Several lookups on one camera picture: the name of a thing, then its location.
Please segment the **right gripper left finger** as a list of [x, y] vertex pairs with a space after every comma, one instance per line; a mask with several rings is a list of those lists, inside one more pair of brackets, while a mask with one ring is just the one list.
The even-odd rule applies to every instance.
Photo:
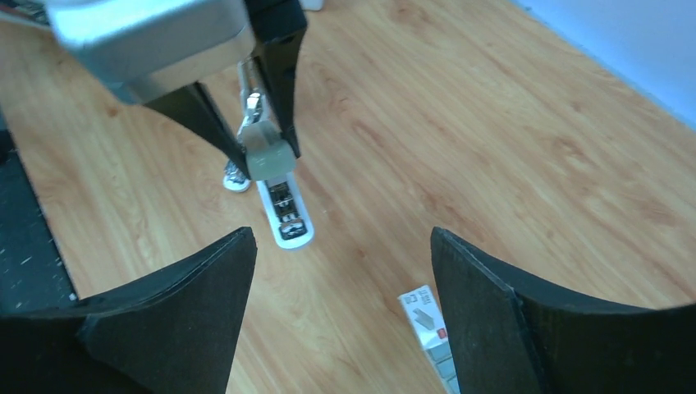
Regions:
[[70, 307], [2, 313], [2, 392], [225, 392], [256, 257], [241, 227]]

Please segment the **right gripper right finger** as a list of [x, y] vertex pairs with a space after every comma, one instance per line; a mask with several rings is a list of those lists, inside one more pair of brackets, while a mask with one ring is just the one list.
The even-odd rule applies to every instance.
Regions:
[[573, 291], [441, 227], [430, 245], [462, 392], [694, 392], [694, 305], [647, 309]]

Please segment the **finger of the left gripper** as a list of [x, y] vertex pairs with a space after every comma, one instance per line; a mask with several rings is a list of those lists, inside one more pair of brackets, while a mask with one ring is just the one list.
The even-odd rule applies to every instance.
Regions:
[[256, 38], [254, 62], [281, 129], [282, 138], [301, 156], [295, 130], [295, 79], [308, 21], [298, 0], [246, 0]]
[[247, 178], [251, 178], [245, 149], [219, 112], [203, 83], [185, 85], [147, 102], [145, 107], [164, 115], [207, 141], [224, 153]]

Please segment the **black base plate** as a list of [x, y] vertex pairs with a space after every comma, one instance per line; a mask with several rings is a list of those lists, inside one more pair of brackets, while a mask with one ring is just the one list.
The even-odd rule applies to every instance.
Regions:
[[47, 218], [1, 120], [1, 311], [67, 308], [76, 302]]

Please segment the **grey staple box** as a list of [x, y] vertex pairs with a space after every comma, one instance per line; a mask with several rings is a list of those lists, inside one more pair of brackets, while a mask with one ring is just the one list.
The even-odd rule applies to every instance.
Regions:
[[420, 286], [398, 297], [426, 359], [444, 389], [459, 394], [460, 386], [450, 348], [449, 336], [431, 288]]

